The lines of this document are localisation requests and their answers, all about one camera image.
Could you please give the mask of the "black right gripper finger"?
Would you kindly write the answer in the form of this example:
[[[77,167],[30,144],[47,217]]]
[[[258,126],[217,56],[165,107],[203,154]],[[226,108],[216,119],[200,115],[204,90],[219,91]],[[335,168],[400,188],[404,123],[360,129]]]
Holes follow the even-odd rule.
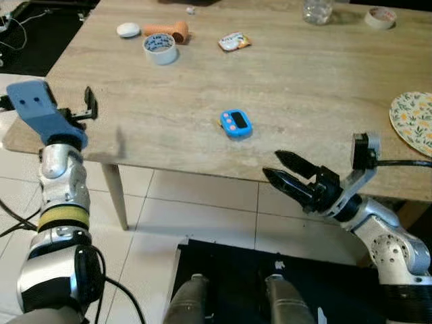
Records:
[[[284,149],[278,149],[274,152],[275,156],[283,166],[287,167],[290,171],[297,173],[297,175],[302,176],[302,178],[309,180],[320,173],[320,167],[315,166],[310,161],[307,161],[299,154],[292,151],[285,151]]]
[[[305,212],[311,210],[315,203],[315,191],[310,186],[284,170],[263,167],[262,172],[273,188],[293,198]]]

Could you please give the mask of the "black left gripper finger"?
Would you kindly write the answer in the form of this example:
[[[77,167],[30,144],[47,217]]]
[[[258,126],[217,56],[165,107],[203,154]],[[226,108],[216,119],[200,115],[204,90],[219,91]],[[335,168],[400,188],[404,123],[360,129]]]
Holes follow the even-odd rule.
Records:
[[[83,120],[96,120],[99,116],[98,100],[96,100],[95,93],[89,86],[84,89],[84,104],[86,110],[83,112]]]

